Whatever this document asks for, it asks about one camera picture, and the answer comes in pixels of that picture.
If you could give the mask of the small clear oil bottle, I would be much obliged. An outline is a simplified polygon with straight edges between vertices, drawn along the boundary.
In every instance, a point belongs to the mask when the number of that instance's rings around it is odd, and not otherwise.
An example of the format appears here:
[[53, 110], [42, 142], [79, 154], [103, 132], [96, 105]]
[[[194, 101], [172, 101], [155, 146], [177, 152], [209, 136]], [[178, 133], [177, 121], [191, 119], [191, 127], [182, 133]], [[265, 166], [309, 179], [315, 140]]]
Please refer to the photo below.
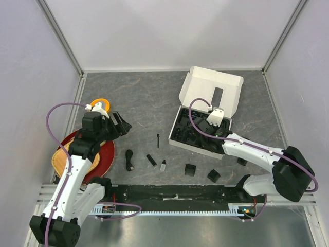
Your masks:
[[166, 160], [163, 160], [162, 161], [162, 163], [161, 163], [161, 165], [160, 165], [160, 171], [161, 172], [163, 172], [163, 171], [165, 171], [165, 169], [166, 169]]

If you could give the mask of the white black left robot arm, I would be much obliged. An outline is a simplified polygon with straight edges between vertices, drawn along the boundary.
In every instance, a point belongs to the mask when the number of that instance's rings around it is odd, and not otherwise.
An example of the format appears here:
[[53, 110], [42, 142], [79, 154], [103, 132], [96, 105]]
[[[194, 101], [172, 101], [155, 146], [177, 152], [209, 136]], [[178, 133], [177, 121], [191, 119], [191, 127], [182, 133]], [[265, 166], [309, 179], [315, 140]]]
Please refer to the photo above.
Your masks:
[[67, 162], [57, 188], [39, 216], [32, 216], [30, 228], [44, 246], [76, 246], [81, 226], [99, 202], [113, 196], [110, 179], [94, 177], [86, 191], [78, 197], [80, 186], [101, 144], [126, 135], [131, 129], [117, 111], [110, 116], [87, 112], [80, 128], [66, 151]]

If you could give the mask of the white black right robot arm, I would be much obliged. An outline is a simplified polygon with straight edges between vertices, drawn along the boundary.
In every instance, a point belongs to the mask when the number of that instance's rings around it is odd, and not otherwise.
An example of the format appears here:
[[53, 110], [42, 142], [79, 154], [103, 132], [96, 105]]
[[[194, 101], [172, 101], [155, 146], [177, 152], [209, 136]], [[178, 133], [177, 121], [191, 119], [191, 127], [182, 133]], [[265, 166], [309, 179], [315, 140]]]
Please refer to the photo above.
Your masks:
[[236, 156], [268, 171], [265, 175], [248, 175], [235, 190], [240, 202], [248, 202], [253, 196], [278, 193], [292, 202], [299, 202], [304, 193], [315, 192], [318, 181], [301, 152], [292, 146], [283, 150], [272, 148], [226, 131], [220, 136], [205, 133], [212, 127], [206, 120], [191, 120], [194, 129], [208, 139], [219, 141], [221, 154]]

